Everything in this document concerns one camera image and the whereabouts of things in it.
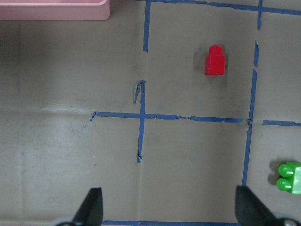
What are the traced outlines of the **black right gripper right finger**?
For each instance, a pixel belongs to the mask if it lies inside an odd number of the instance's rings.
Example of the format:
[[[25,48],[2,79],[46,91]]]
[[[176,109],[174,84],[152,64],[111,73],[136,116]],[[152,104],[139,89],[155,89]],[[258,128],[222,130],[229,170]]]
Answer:
[[[237,186],[235,216],[241,226],[279,226],[279,220],[247,186]]]

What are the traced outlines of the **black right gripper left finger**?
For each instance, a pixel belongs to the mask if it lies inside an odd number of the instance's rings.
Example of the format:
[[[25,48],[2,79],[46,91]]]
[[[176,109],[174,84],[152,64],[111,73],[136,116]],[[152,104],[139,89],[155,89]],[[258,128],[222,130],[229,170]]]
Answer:
[[[74,226],[100,226],[102,221],[102,188],[91,188],[71,222]]]

